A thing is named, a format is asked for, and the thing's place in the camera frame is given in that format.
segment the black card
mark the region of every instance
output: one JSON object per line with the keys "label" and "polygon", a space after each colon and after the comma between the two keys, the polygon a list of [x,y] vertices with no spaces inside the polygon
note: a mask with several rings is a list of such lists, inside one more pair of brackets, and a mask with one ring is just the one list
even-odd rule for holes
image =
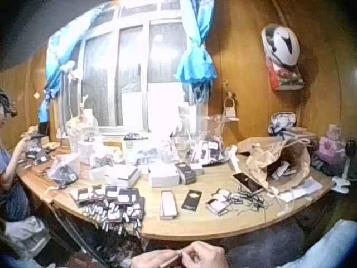
{"label": "black card", "polygon": [[181,208],[191,210],[191,211],[196,211],[197,207],[199,205],[201,196],[202,196],[202,192],[189,190],[189,193],[187,194],[185,201]]}

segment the smartphone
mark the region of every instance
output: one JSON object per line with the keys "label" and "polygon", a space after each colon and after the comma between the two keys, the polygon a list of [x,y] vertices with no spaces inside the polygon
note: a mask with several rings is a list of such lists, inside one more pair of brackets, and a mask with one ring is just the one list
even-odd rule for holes
{"label": "smartphone", "polygon": [[255,182],[253,179],[251,179],[244,173],[236,173],[233,175],[233,178],[235,181],[238,181],[239,183],[243,184],[243,186],[253,194],[260,193],[264,190],[264,188],[260,184]]}

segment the blue curtain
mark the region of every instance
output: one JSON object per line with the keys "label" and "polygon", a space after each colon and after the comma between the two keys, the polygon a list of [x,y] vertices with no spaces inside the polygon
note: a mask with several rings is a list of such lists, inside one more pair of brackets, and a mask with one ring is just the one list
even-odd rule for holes
{"label": "blue curtain", "polygon": [[88,11],[50,37],[46,58],[47,84],[44,88],[44,99],[38,110],[40,123],[49,121],[50,101],[56,97],[61,88],[60,67],[68,62],[74,46],[103,7],[104,5]]}
{"label": "blue curtain", "polygon": [[217,78],[212,58],[204,46],[212,23],[214,0],[180,0],[180,3],[182,23],[191,47],[182,56],[176,78],[192,85],[198,102],[206,102],[211,95],[212,81]]}

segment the hand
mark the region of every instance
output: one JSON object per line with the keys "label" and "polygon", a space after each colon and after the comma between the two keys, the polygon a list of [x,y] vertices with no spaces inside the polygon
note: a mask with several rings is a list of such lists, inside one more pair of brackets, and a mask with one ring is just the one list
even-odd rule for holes
{"label": "hand", "polygon": [[158,268],[178,256],[174,250],[156,250],[133,258],[131,268]]}
{"label": "hand", "polygon": [[27,151],[27,143],[30,140],[29,137],[23,138],[15,147],[14,155],[20,156]]}
{"label": "hand", "polygon": [[196,241],[184,249],[182,264],[186,268],[229,268],[224,249]]}

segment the white helmet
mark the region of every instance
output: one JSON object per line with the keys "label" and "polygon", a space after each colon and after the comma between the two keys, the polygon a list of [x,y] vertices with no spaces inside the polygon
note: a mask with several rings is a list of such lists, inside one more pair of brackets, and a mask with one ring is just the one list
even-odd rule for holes
{"label": "white helmet", "polygon": [[266,54],[277,64],[288,69],[297,64],[300,56],[299,41],[291,29],[269,24],[263,29],[262,38]]}

